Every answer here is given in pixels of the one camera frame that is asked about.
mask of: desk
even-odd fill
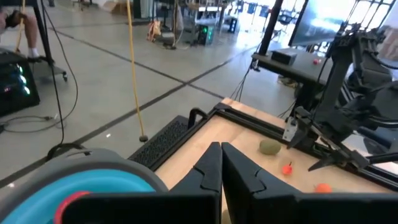
[[[298,93],[295,105],[290,112],[291,116],[293,115],[294,109],[298,106],[303,106],[305,109],[309,110],[311,108],[310,103],[313,99],[313,90],[321,72],[322,65],[326,61],[325,58],[297,49],[280,49],[278,51],[296,53],[297,56],[293,65],[284,65],[283,63],[271,60],[272,52],[269,52],[268,56],[253,54],[252,58],[258,60],[259,67],[281,74],[284,77],[291,78],[303,84],[303,87]],[[315,59],[322,60],[322,63],[314,65],[313,61]],[[332,66],[333,62],[328,60],[319,79],[319,84],[322,86],[326,85]]]
[[[282,119],[255,110],[237,101],[226,98],[222,102],[232,106],[236,110],[275,126],[283,127],[285,125]],[[189,172],[206,151],[210,143],[219,141],[231,143],[266,171],[302,192],[313,192],[314,185],[319,183],[330,184],[335,192],[391,192],[380,185],[337,167],[325,167],[313,172],[308,172],[307,169],[318,159],[296,149],[287,150],[285,146],[283,146],[278,155],[265,156],[257,150],[260,141],[265,138],[265,136],[228,121],[227,119],[214,116],[180,147],[179,150],[166,160],[155,173],[164,181],[166,186],[171,189]],[[289,162],[292,162],[294,173],[290,177],[285,177],[281,173],[281,168]],[[398,173],[397,164],[386,163],[380,166],[391,172]],[[223,210],[226,209],[226,201],[223,195]]]

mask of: yellow rope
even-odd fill
[[[139,111],[139,103],[137,96],[137,80],[136,80],[136,66],[134,64],[134,46],[132,43],[132,18],[131,18],[131,9],[130,9],[130,0],[126,0],[127,2],[127,18],[129,20],[129,42],[130,42],[130,56],[131,56],[131,72],[132,72],[132,87],[134,92],[134,99],[136,101],[137,115],[139,120],[139,126],[141,129],[141,137],[144,137],[144,125],[142,123],[141,113]]]
[[[23,14],[25,14],[25,5],[26,5],[26,0],[22,0],[22,13]],[[21,44],[23,28],[24,28],[24,18],[22,18],[21,22],[19,23],[18,38],[17,38],[17,45],[15,47],[15,52],[19,51],[19,45]]]

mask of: computer monitor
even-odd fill
[[[319,44],[335,38],[354,0],[306,0],[289,46]]]

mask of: black box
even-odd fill
[[[231,22],[229,23],[228,32],[234,34],[238,29],[238,18],[231,18]]]
[[[32,70],[26,58],[0,52],[0,116],[40,103]]]
[[[198,44],[210,45],[213,43],[214,26],[199,25],[198,26]]]
[[[294,60],[296,59],[297,54],[293,52],[279,52],[279,51],[273,51],[271,55],[271,59],[283,63],[284,65],[291,66],[294,63]]]

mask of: red object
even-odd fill
[[[68,205],[70,205],[78,198],[84,195],[88,195],[90,193],[91,192],[88,191],[80,191],[69,195],[69,197],[67,197],[63,202],[61,202],[61,204],[58,206],[57,210],[55,211],[54,224],[62,224],[62,214],[65,211],[65,209],[68,207]]]
[[[292,163],[290,163],[289,165],[285,165],[282,167],[282,173],[284,175],[292,175],[293,172],[293,167],[292,167]]]
[[[315,193],[332,193],[332,189],[328,184],[318,184],[315,187]]]

